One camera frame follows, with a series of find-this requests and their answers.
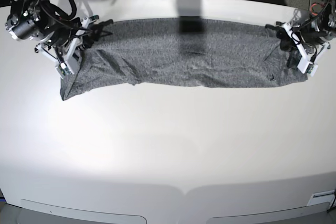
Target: folded cloth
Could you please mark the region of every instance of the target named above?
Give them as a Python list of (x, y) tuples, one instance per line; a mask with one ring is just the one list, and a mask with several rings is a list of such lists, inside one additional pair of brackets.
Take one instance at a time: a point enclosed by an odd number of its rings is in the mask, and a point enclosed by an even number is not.
[(269, 88), (307, 80), (287, 62), (276, 32), (194, 18), (144, 19), (104, 27), (113, 34), (77, 51), (77, 74), (61, 81), (67, 100), (95, 88), (142, 82), (209, 88)]

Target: white tabletop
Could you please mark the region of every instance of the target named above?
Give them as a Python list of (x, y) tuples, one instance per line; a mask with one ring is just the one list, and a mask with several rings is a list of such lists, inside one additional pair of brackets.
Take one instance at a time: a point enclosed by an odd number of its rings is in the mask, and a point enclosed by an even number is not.
[[(114, 21), (190, 15), (265, 25), (298, 13), (239, 0), (76, 2), (79, 16)], [(3, 23), (8, 15), (0, 9)], [(10, 204), (197, 224), (302, 207), (336, 185), (335, 43), (313, 79), (282, 88), (122, 84), (65, 102), (36, 42), (0, 29), (0, 43), (0, 188)]]

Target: white table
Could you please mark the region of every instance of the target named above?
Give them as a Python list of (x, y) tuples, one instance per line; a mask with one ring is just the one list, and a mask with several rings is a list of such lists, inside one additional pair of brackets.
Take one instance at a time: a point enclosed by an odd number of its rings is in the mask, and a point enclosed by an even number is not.
[[(79, 16), (114, 21), (201, 15), (265, 25), (297, 13), (239, 0), (76, 2)], [(0, 9), (3, 23), (8, 14)], [(16, 42), (0, 29), (0, 43), (0, 188), (9, 204), (26, 199), (140, 215), (148, 224), (198, 224), (303, 207), (312, 193), (336, 186), (335, 43), (305, 83), (123, 84), (66, 102), (36, 42)]]

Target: gray fabric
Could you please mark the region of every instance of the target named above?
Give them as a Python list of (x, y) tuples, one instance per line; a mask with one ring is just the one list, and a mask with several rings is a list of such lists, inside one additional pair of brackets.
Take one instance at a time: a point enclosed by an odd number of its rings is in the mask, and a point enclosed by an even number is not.
[(288, 69), (288, 52), (261, 26), (197, 18), (117, 22), (91, 49), (81, 69), (61, 82), (67, 100), (95, 88), (159, 83), (210, 88), (266, 88), (306, 81)]

